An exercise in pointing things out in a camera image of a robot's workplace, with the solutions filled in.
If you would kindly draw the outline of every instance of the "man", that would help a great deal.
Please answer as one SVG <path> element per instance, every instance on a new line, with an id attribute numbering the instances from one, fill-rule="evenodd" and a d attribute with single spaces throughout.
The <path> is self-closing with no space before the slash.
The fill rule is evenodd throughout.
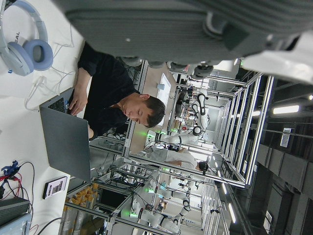
<path id="1" fill-rule="evenodd" d="M 87 86 L 92 77 L 89 95 Z M 97 52 L 85 43 L 78 62 L 77 83 L 69 109 L 77 115 L 86 106 L 90 140 L 127 118 L 154 127 L 165 114 L 165 105 L 149 94 L 140 94 L 126 69 L 113 56 Z"/>
<path id="2" fill-rule="evenodd" d="M 206 162 L 197 162 L 186 148 L 182 148 L 178 152 L 175 152 L 166 148 L 160 149 L 150 147 L 138 154 L 143 157 L 142 163 L 144 163 L 144 158 L 148 158 L 150 160 L 179 165 L 187 169 L 196 169 L 200 171 L 206 170 Z"/>

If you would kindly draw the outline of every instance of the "laptop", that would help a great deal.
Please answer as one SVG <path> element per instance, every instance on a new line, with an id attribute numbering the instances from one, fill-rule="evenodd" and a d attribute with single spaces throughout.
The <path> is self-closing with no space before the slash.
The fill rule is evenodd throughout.
<path id="1" fill-rule="evenodd" d="M 39 106 L 45 145 L 52 168 L 91 182 L 88 122 L 69 114 L 73 91 L 69 88 Z"/>

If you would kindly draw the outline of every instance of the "white shirt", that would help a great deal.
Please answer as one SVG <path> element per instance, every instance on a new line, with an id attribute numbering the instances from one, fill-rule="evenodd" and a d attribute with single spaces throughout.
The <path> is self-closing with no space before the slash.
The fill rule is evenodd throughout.
<path id="1" fill-rule="evenodd" d="M 148 149 L 147 153 L 144 152 L 143 160 L 144 158 L 159 162 L 181 161 L 181 166 L 187 169 L 195 169 L 198 163 L 187 149 L 184 149 L 182 153 L 178 153 L 168 149 L 152 147 Z"/>
<path id="2" fill-rule="evenodd" d="M 188 169 L 195 169 L 197 166 L 197 161 L 191 153 L 184 149 L 182 153 L 168 150 L 166 156 L 167 162 L 181 161 L 181 166 Z"/>

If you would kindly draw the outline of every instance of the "person in white shirt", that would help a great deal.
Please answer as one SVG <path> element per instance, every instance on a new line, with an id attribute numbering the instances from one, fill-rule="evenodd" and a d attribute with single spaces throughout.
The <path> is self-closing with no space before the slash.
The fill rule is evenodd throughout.
<path id="1" fill-rule="evenodd" d="M 182 166 L 187 169 L 203 171 L 206 168 L 206 162 L 197 162 L 186 148 L 182 148 L 176 152 L 166 148 L 160 149 L 150 147 L 140 152 L 139 155 L 143 156 L 143 160 L 144 158 L 148 158 L 159 162 L 167 162 L 173 165 Z"/>

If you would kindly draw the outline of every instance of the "laptop keyboard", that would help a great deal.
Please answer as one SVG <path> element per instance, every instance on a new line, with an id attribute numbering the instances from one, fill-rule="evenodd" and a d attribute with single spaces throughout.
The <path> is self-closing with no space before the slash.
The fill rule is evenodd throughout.
<path id="1" fill-rule="evenodd" d="M 65 113 L 66 110 L 63 97 L 55 101 L 53 104 L 49 105 L 48 108 Z"/>

